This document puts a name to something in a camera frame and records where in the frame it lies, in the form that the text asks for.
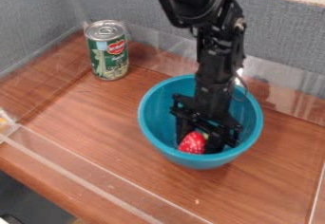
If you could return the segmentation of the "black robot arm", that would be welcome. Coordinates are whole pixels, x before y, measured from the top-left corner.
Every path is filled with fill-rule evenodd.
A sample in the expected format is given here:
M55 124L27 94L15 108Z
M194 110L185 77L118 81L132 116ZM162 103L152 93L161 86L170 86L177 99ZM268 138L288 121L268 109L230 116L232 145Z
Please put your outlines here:
M197 39L194 94L176 94L177 143L194 154L239 146L243 125L230 114L236 77L243 67L247 23L237 0L160 0L172 25Z

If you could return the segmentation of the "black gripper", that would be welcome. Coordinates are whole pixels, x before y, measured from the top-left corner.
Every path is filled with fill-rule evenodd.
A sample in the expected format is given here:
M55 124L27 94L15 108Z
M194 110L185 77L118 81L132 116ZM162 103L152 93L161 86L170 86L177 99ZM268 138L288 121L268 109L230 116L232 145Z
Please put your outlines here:
M221 117L208 116L196 108L194 99L190 96L176 93L170 114L176 117L177 143L181 143L186 135L198 129L208 134L206 154L222 152L225 146L232 148L239 146L244 126L230 113Z

